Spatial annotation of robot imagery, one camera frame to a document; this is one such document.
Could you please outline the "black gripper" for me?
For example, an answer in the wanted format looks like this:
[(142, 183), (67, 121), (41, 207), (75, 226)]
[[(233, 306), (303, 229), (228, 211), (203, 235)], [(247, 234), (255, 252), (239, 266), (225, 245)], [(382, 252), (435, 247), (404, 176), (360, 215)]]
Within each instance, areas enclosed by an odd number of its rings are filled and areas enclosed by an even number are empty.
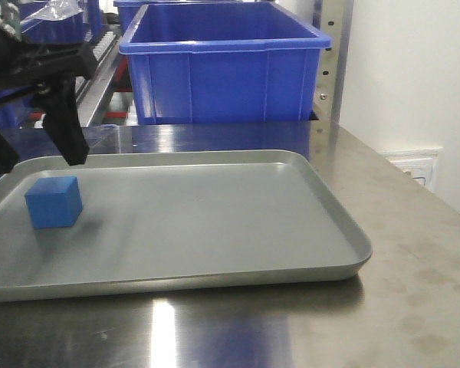
[[(97, 59), (87, 42), (35, 44), (18, 40), (0, 25), (0, 107), (29, 95), (45, 112), (43, 128), (69, 166), (83, 165), (89, 146), (77, 113), (75, 82), (90, 79)], [(19, 155), (0, 134), (0, 173)]]

